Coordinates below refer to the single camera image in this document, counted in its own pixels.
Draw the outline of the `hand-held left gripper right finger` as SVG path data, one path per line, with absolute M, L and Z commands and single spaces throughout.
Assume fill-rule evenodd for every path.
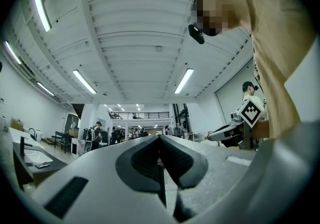
M 246 172 L 253 152 L 161 136 L 162 162 L 176 183 L 188 224 L 253 224 Z

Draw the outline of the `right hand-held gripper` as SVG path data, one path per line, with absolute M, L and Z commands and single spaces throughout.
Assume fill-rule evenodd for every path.
M 251 99 L 246 99 L 231 113 L 231 122 L 213 132 L 209 132 L 210 141 L 224 141 L 227 148 L 238 147 L 244 150 L 257 150 L 260 139 L 254 138 L 253 127 L 263 111 Z

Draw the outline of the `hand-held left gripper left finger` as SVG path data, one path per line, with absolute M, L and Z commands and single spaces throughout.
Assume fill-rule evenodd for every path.
M 161 188 L 152 179 L 157 140 L 88 152 L 47 178 L 32 198 L 64 224 L 165 224 Z

